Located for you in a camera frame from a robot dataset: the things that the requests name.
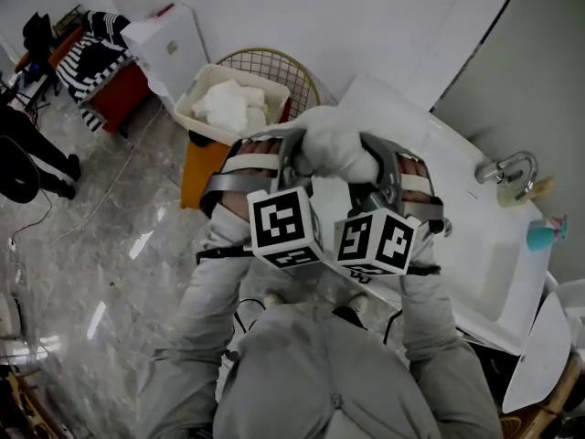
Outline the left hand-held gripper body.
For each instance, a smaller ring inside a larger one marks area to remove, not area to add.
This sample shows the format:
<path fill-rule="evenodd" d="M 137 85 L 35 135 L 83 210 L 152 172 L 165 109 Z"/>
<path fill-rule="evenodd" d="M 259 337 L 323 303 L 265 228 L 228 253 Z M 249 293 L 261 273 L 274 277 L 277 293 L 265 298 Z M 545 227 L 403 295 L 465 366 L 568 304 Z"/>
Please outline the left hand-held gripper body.
<path fill-rule="evenodd" d="M 237 141 L 221 169 L 212 174 L 199 200 L 211 216 L 228 193 L 247 200 L 250 237 L 242 244 L 202 251 L 201 259 L 254 255 L 276 269 L 320 262 L 324 245 L 319 219 L 310 202 L 312 179 L 301 175 L 295 158 L 301 153 L 306 130 L 273 129 Z M 237 155 L 243 143 L 278 139 L 277 155 Z"/>

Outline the person's right hand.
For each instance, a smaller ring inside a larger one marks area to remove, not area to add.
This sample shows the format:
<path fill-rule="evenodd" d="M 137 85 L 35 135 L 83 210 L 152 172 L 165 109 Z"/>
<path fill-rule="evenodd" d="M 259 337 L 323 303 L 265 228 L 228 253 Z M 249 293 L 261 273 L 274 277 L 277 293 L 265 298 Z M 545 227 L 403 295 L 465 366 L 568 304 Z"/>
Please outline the person's right hand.
<path fill-rule="evenodd" d="M 431 180 L 426 166 L 412 158 L 399 156 L 402 198 L 404 201 L 430 203 Z"/>

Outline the person's left hand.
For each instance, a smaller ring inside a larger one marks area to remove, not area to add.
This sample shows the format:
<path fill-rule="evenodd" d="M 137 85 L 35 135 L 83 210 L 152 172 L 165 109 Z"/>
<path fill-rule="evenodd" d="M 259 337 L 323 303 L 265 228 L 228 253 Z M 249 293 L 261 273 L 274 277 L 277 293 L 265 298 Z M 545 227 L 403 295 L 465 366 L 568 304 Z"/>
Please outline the person's left hand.
<path fill-rule="evenodd" d="M 270 139 L 265 141 L 250 141 L 243 143 L 237 155 L 277 155 L 279 154 L 281 141 Z"/>

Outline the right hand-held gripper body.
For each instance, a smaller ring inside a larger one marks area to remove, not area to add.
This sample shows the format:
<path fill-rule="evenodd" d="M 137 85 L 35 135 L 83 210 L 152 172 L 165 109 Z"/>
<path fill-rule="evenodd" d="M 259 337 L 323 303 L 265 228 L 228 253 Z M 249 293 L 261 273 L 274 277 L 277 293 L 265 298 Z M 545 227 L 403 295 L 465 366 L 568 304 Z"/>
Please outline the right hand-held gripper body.
<path fill-rule="evenodd" d="M 402 198 L 399 156 L 426 166 L 425 162 L 407 149 L 370 133 L 362 133 L 360 142 L 377 169 L 366 182 L 347 185 L 351 209 L 346 219 L 335 224 L 335 264 L 379 279 L 439 274 L 441 267 L 423 262 L 420 254 L 432 244 L 435 235 L 444 231 L 443 201 L 436 196 L 432 181 L 430 203 Z"/>

